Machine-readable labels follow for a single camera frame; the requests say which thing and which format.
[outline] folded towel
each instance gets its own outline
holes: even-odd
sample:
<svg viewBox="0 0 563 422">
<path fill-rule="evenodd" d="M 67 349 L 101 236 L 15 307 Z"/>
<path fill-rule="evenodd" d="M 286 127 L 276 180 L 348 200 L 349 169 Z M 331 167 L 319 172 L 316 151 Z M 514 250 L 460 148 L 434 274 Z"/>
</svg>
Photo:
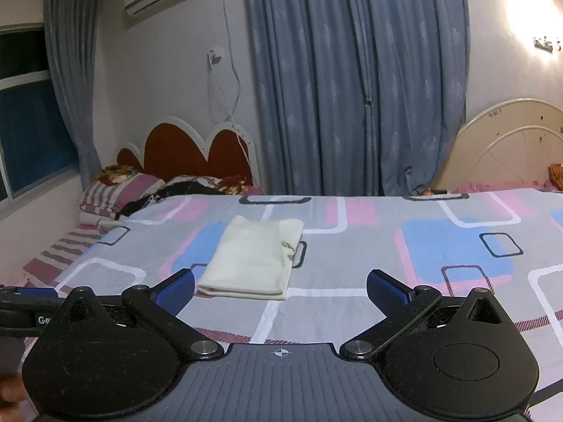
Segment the folded towel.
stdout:
<svg viewBox="0 0 563 422">
<path fill-rule="evenodd" d="M 302 233 L 298 219 L 252 222 L 236 216 L 224 230 L 198 290 L 213 296 L 285 300 Z"/>
<path fill-rule="evenodd" d="M 126 220 L 127 217 L 120 217 L 119 219 L 112 220 L 109 217 L 80 211 L 80 223 L 83 225 L 93 225 L 102 233 L 108 233 L 114 228 L 120 226 Z"/>
</svg>

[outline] patterned bedsheet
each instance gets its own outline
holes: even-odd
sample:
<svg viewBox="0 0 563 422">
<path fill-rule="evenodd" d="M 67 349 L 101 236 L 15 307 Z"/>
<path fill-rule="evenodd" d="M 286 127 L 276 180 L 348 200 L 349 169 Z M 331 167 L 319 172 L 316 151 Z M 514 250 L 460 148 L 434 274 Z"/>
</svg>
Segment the patterned bedsheet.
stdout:
<svg viewBox="0 0 563 422">
<path fill-rule="evenodd" d="M 36 286 L 50 286 L 52 282 L 88 250 L 102 234 L 95 226 L 80 225 L 60 238 L 24 266 L 29 282 Z"/>
<path fill-rule="evenodd" d="M 181 268 L 205 271 L 227 223 L 305 223 L 285 301 L 196 296 L 178 315 L 224 343 L 341 343 L 383 314 L 365 281 L 381 268 L 445 295 L 489 287 L 540 365 L 535 421 L 563 413 L 563 194 L 534 189 L 416 198 L 173 197 L 103 236 L 53 285 L 119 294 Z"/>
</svg>

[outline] human hand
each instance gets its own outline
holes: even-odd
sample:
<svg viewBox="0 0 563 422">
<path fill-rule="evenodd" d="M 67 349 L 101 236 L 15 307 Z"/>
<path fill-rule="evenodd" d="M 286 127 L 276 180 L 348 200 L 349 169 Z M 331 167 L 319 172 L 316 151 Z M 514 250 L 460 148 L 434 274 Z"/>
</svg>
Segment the human hand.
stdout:
<svg viewBox="0 0 563 422">
<path fill-rule="evenodd" d="M 0 382 L 0 422 L 24 422 L 18 403 L 26 398 L 21 375 Z"/>
</svg>

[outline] blue gripper pad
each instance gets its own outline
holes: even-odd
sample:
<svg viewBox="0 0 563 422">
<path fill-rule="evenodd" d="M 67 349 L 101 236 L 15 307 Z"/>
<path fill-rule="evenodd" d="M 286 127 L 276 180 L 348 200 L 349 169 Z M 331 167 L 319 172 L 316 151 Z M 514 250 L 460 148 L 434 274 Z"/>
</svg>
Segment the blue gripper pad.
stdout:
<svg viewBox="0 0 563 422">
<path fill-rule="evenodd" d="M 57 298 L 58 293 L 50 287 L 19 287 L 18 293 L 27 296 L 40 296 L 46 298 Z"/>
<path fill-rule="evenodd" d="M 372 270 L 366 283 L 370 301 L 386 316 L 389 317 L 396 310 L 410 301 L 410 287 L 393 279 L 378 269 Z"/>
<path fill-rule="evenodd" d="M 177 316 L 195 293 L 195 278 L 189 269 L 182 269 L 151 289 L 151 299 L 169 314 Z"/>
</svg>

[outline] metal screw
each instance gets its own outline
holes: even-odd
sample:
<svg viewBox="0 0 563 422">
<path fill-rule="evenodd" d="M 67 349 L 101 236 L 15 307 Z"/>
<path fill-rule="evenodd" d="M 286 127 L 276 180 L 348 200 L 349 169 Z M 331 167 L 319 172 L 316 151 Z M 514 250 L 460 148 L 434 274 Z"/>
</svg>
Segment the metal screw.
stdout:
<svg viewBox="0 0 563 422">
<path fill-rule="evenodd" d="M 191 350 L 200 356 L 209 356 L 217 352 L 219 346 L 214 341 L 202 340 L 196 341 L 191 345 Z"/>
<path fill-rule="evenodd" d="M 373 350 L 373 346 L 370 343 L 357 339 L 348 341 L 344 347 L 348 352 L 355 356 L 364 356 Z"/>
</svg>

